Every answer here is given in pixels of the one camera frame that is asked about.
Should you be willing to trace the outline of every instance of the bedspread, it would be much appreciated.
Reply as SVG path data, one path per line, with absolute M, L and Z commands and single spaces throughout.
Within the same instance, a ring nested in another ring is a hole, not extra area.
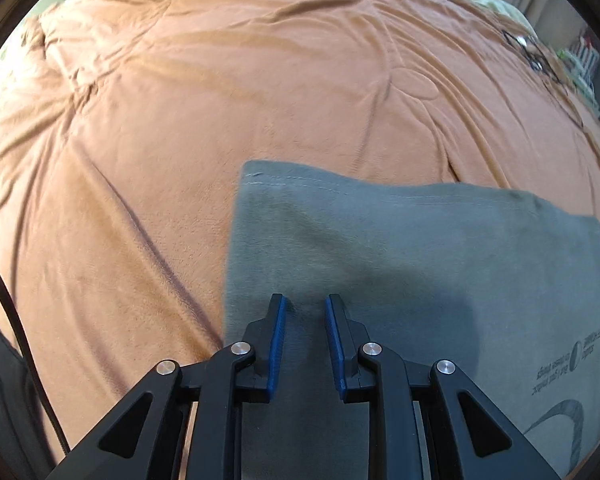
M 600 124 L 503 28 L 525 33 L 467 0 L 74 0 L 28 22 L 0 92 L 0 272 L 70 443 L 159 360 L 222 345 L 247 160 L 600 220 Z

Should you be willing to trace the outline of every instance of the silver bolt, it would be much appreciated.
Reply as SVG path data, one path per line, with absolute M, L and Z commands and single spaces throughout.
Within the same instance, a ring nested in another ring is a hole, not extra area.
M 378 343 L 365 343 L 362 345 L 362 351 L 367 355 L 378 355 L 382 347 Z
M 238 341 L 231 345 L 231 352 L 236 355 L 245 355 L 251 350 L 251 345 L 246 341 Z
M 174 363 L 173 361 L 160 361 L 157 367 L 155 367 L 155 371 L 158 372 L 160 375 L 172 374 L 175 369 L 176 363 Z
M 446 359 L 442 359 L 442 361 L 438 361 L 436 368 L 441 374 L 450 375 L 456 371 L 456 365 L 451 361 L 447 361 Z

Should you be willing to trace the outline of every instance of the gray cloth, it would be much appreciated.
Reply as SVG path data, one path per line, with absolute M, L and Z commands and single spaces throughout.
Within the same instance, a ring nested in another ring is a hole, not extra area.
M 293 303 L 270 405 L 245 405 L 245 479 L 366 478 L 368 407 L 333 386 L 324 299 L 404 359 L 458 364 L 560 474 L 600 437 L 600 224 L 527 192 L 389 187 L 249 162 L 225 335 Z

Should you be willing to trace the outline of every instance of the blue finger pad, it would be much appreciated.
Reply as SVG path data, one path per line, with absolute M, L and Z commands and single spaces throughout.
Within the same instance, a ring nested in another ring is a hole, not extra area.
M 269 348 L 269 377 L 267 378 L 267 397 L 273 399 L 280 376 L 280 361 L 282 360 L 282 345 L 285 341 L 286 298 L 283 297 L 278 305 L 276 326 L 271 337 Z
M 333 313 L 331 298 L 327 298 L 325 307 L 325 324 L 327 329 L 327 341 L 329 343 L 329 354 L 331 355 L 331 368 L 333 369 L 333 382 L 341 400 L 344 400 L 345 381 L 344 381 L 344 354 L 342 352 L 342 343 L 340 334 L 336 325 L 336 317 Z

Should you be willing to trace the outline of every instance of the wrinkled fabric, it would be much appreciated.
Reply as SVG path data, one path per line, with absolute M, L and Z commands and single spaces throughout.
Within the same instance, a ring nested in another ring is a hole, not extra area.
M 227 342 L 266 314 L 270 291 L 292 302 L 275 398 L 243 407 L 244 480 L 368 478 L 369 406 L 334 387 L 333 293 L 383 348 L 453 361 L 561 477 L 600 439 L 595 218 L 521 191 L 378 186 L 252 160 L 229 247 Z
M 74 0 L 30 21 L 0 91 L 0 273 L 69 442 L 161 359 L 222 345 L 247 160 L 600 220 L 600 124 L 503 28 L 525 33 L 467 0 Z

